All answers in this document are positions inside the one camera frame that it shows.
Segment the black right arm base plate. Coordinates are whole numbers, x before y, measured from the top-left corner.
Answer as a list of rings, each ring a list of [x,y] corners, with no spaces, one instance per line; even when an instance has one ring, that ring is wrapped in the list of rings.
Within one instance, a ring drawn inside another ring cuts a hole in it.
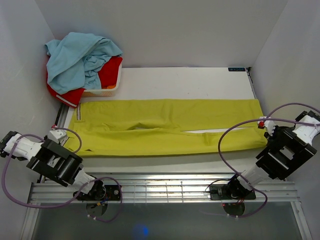
[[[255,200],[256,194],[242,186],[233,187],[228,184],[212,184],[205,189],[211,200]]]

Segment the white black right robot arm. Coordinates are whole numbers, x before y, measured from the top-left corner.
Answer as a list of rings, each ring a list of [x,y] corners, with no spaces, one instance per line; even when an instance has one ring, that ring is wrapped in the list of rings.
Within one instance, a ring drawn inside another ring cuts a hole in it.
[[[253,167],[241,176],[234,175],[221,188],[221,193],[231,199],[247,199],[258,183],[284,180],[312,158],[317,153],[312,142],[320,133],[320,116],[313,111],[303,111],[295,120],[302,124],[286,127],[272,120],[259,121],[258,128],[266,129],[266,148],[256,156]]]

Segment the yellow-green trousers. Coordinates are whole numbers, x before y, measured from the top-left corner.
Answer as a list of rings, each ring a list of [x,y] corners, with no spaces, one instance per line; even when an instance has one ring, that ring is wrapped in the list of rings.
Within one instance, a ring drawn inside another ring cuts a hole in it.
[[[108,100],[78,105],[64,146],[79,156],[165,156],[264,147],[256,99]]]

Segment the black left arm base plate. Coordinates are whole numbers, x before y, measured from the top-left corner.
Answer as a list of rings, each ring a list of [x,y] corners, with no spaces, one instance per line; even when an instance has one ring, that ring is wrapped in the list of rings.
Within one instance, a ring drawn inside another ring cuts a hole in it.
[[[78,201],[119,201],[121,199],[121,188],[117,185],[94,186],[88,193],[81,192]]]

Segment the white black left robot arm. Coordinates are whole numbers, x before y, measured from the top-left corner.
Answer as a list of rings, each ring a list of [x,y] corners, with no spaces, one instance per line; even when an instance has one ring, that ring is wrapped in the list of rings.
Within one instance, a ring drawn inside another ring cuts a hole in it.
[[[0,156],[12,153],[13,159],[28,161],[27,167],[64,186],[80,190],[77,200],[100,201],[107,196],[101,180],[85,172],[83,159],[63,147],[68,140],[63,129],[50,130],[43,142],[34,142],[16,131],[9,131],[0,141]]]

